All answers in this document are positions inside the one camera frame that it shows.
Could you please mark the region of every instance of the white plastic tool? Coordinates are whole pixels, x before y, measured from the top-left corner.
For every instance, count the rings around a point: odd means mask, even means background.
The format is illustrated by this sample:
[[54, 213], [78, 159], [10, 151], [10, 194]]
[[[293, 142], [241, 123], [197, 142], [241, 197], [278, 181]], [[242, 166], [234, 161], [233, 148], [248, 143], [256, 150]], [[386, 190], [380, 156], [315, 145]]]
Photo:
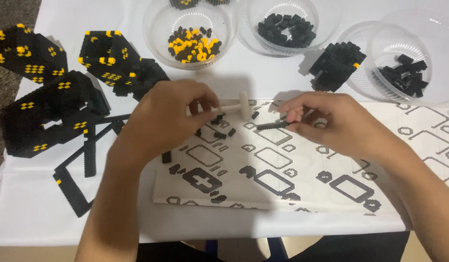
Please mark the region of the white plastic tool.
[[214, 108], [211, 111], [214, 113], [231, 113], [233, 111], [240, 111], [242, 120], [249, 120], [251, 118], [251, 107], [249, 106], [249, 97], [246, 92], [239, 93], [239, 104], [221, 106]]

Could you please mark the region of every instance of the clear plastic bowl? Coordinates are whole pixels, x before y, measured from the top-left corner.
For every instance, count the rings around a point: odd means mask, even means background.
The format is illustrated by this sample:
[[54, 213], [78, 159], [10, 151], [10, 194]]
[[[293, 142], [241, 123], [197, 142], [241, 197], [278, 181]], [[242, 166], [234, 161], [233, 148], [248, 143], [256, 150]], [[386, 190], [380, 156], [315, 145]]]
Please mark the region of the clear plastic bowl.
[[[222, 42], [220, 53], [197, 63], [176, 61], [168, 51], [168, 39], [179, 27], [211, 28], [212, 38]], [[239, 12], [235, 0], [217, 6], [203, 0], [185, 10], [174, 8], [169, 0], [153, 0], [143, 19], [143, 37], [153, 55], [170, 67], [186, 70], [207, 68], [220, 60], [233, 45], [238, 29]]]
[[[274, 55], [296, 56], [303, 52], [318, 49], [329, 40], [341, 25], [344, 13], [343, 0], [244, 0], [243, 24], [250, 27], [253, 37], [258, 43]], [[273, 44], [258, 33], [258, 23], [263, 22], [271, 14], [299, 15], [314, 25], [317, 37], [307, 48], [287, 48]]]
[[[422, 74], [430, 84], [423, 98], [399, 91], [379, 72], [379, 67], [399, 65], [395, 58], [401, 54], [427, 63]], [[417, 105], [449, 102], [449, 19], [442, 15], [408, 9], [384, 17], [372, 29], [366, 55], [367, 78], [388, 99]]]

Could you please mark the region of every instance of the white tablecloth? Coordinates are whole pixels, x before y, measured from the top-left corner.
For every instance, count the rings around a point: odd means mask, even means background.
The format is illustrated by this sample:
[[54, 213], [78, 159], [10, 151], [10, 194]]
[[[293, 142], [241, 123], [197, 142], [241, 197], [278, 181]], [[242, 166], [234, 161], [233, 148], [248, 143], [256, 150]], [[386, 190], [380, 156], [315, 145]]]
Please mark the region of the white tablecloth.
[[[86, 72], [77, 62], [82, 39], [88, 30], [119, 30], [142, 57], [153, 58], [142, 37], [142, 20], [151, 0], [42, 0], [36, 33], [59, 41], [68, 53], [70, 70]], [[362, 21], [379, 20], [405, 9], [425, 8], [449, 15], [449, 0], [346, 0], [346, 20], [340, 32]], [[222, 99], [236, 99], [246, 90], [251, 99], [287, 99], [293, 90], [311, 90], [310, 76], [299, 74], [303, 56], [271, 58], [259, 56], [236, 42], [216, 65], [199, 72], [163, 69], [171, 79], [195, 78], [209, 84]], [[39, 86], [24, 79], [18, 98]], [[118, 98], [101, 84], [111, 106], [111, 116], [132, 112], [133, 98]], [[368, 102], [344, 85], [339, 92]], [[74, 180], [87, 199], [93, 199], [104, 169], [105, 153], [115, 135], [108, 134], [97, 145], [100, 175], [83, 177], [83, 161], [73, 163]], [[0, 169], [0, 245], [53, 246], [78, 243], [87, 215], [78, 219], [54, 182], [54, 168], [83, 145], [82, 137], [58, 145], [33, 159], [7, 156]], [[231, 237], [276, 237], [336, 235], [405, 230], [397, 216], [367, 217], [357, 214], [241, 210], [204, 206], [152, 203], [156, 163], [144, 169], [140, 180], [140, 241], [176, 241]]]

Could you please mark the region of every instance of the bowl rim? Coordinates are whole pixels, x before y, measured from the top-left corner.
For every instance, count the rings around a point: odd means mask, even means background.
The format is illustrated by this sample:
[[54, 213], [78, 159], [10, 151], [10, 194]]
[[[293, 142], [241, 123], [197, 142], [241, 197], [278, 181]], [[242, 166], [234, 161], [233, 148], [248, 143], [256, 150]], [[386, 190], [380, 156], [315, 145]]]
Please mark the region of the bowl rim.
[[430, 82], [433, 78], [433, 61], [432, 58], [430, 56], [430, 53], [427, 49], [427, 46], [424, 44], [424, 42], [422, 40], [420, 40], [420, 38], [418, 36], [416, 36], [415, 34], [409, 32], [407, 29], [405, 29], [404, 27], [401, 27], [399, 25], [396, 24], [392, 24], [392, 23], [388, 23], [385, 21], [378, 21], [378, 23], [375, 25], [375, 27], [372, 29], [372, 32], [370, 33], [370, 36], [368, 37], [367, 40], [367, 48], [366, 48], [366, 62], [367, 64], [371, 64], [374, 65], [373, 73], [375, 74], [375, 76], [381, 81], [381, 83], [388, 88], [388, 90], [392, 91], [393, 93], [395, 93], [397, 96], [401, 97], [401, 101], [397, 98], [392, 98], [391, 95], [387, 95], [385, 94], [383, 88], [381, 88], [378, 84], [372, 84], [380, 93], [384, 94], [387, 98], [396, 101], [396, 102], [401, 102], [401, 103], [412, 103], [416, 100], [420, 100], [420, 98], [414, 98], [411, 97], [401, 91], [399, 91], [397, 88], [395, 88], [388, 80], [386, 80], [386, 78], [380, 73], [380, 71], [378, 70], [378, 66], [375, 62], [375, 59], [373, 58], [373, 51], [372, 51], [372, 42], [373, 42], [373, 38], [377, 35], [377, 33], [380, 30], [383, 30], [385, 27], [396, 27], [401, 29], [403, 32], [407, 32], [409, 34], [409, 36], [413, 37], [415, 39], [415, 41], [417, 41], [421, 46], [423, 46], [425, 48], [425, 53], [426, 53], [426, 57], [428, 58], [428, 63], [427, 66], [428, 68], [431, 70], [431, 77], [430, 77]]
[[[252, 25], [251, 25], [251, 23], [250, 23], [250, 15], [249, 15], [248, 10], [249, 10], [250, 4], [251, 4], [253, 1], [257, 1], [257, 0], [242, 0], [242, 1], [246, 1], [244, 12], [245, 12], [246, 22], [249, 24], [249, 27], [250, 27], [250, 29], [251, 29], [251, 32], [254, 34], [254, 36], [255, 36], [256, 39], [258, 39], [259, 41], [263, 41], [266, 45], [270, 46], [271, 48], [276, 49], [275, 51], [273, 51], [273, 52], [275, 52], [275, 54], [278, 54], [278, 53], [281, 53], [281, 52], [285, 52], [285, 53], [286, 53], [286, 52], [290, 52], [290, 53], [298, 53], [298, 54], [302, 54], [302, 53], [307, 52], [307, 51], [312, 51], [312, 50], [318, 49], [320, 46], [322, 46], [322, 45], [325, 44], [328, 40], [330, 40], [330, 39], [336, 34], [336, 32], [338, 32], [338, 31], [340, 30], [341, 25], [343, 25], [343, 22], [344, 22], [344, 19], [345, 19], [345, 15], [346, 15], [346, 11], [345, 11], [345, 8], [346, 8], [346, 7], [345, 7], [345, 5], [344, 5], [344, 0], [337, 0], [337, 1], [335, 1], [335, 3], [338, 3], [338, 4], [340, 4], [340, 6], [341, 6], [341, 10], [340, 10], [340, 11], [341, 11], [341, 15], [340, 15], [340, 20], [339, 20], [339, 25], [338, 25], [337, 27], [333, 28], [332, 32], [329, 34], [329, 36], [328, 36], [325, 40], [323, 40], [321, 43], [319, 43], [319, 44], [317, 44], [317, 45], [310, 46], [310, 47], [306, 47], [306, 48], [287, 48], [287, 47], [283, 47], [283, 46], [276, 45], [276, 44], [274, 44], [274, 43], [272, 43], [272, 42], [270, 42], [270, 41], [264, 39], [264, 38], [263, 38], [260, 34], [258, 34], [258, 32], [255, 30], [255, 26], [252, 26]], [[310, 5], [316, 10], [316, 7], [315, 7], [315, 5], [312, 3], [311, 0], [304, 0], [304, 1], [309, 2]]]
[[[218, 6], [213, 6], [211, 3], [206, 2], [206, 1], [200, 1], [197, 3], [197, 5], [200, 4], [204, 4], [204, 5], [210, 5], [214, 8], [220, 8], [221, 6], [224, 5], [218, 5]], [[149, 15], [152, 12], [152, 8], [154, 8], [154, 10], [160, 10], [162, 9], [165, 5], [168, 5], [171, 7], [171, 4], [169, 3], [169, 1], [167, 0], [154, 0], [150, 3], [150, 5], [146, 8], [144, 17], [143, 17], [143, 21], [142, 21], [142, 35], [143, 35], [143, 39], [146, 43], [146, 46], [148, 47], [148, 49], [150, 50], [150, 52], [153, 54], [153, 56], [155, 56], [155, 58], [157, 58], [160, 62], [162, 62], [163, 64], [169, 66], [169, 67], [173, 67], [173, 68], [179, 68], [179, 69], [186, 69], [186, 70], [198, 70], [198, 69], [202, 69], [202, 68], [206, 68], [208, 64], [213, 64], [215, 62], [217, 62], [218, 60], [220, 60], [228, 51], [229, 49], [234, 45], [237, 36], [239, 34], [239, 30], [241, 27], [241, 19], [240, 19], [240, 14], [239, 14], [239, 5], [237, 4], [236, 0], [231, 0], [228, 4], [226, 4], [226, 6], [229, 6], [230, 9], [232, 10], [232, 12], [234, 13], [234, 16], [236, 17], [237, 23], [236, 26], [234, 28], [234, 35], [230, 38], [229, 43], [227, 45], [227, 47], [224, 50], [220, 50], [220, 53], [217, 54], [216, 56], [214, 56], [212, 59], [207, 59], [205, 61], [200, 61], [197, 63], [181, 63], [179, 61], [172, 61], [167, 59], [166, 57], [164, 57], [163, 55], [161, 55], [156, 48], [152, 47], [150, 41], [148, 40], [147, 34], [146, 32], [147, 27], [149, 28], [151, 25], [151, 20], [156, 17], [157, 15], [151, 16]]]

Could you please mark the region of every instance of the right hand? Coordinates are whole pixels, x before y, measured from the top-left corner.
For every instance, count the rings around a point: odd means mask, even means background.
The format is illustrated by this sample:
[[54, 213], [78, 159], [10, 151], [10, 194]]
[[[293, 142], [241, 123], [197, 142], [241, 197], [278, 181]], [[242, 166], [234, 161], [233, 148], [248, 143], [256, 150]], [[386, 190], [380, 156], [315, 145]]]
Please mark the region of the right hand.
[[[315, 111], [303, 118], [310, 109]], [[289, 131], [351, 158], [379, 160], [397, 146], [407, 146], [346, 94], [306, 92], [284, 103], [278, 112], [287, 112], [287, 122], [292, 123]], [[319, 118], [327, 120], [325, 128], [313, 126]]]

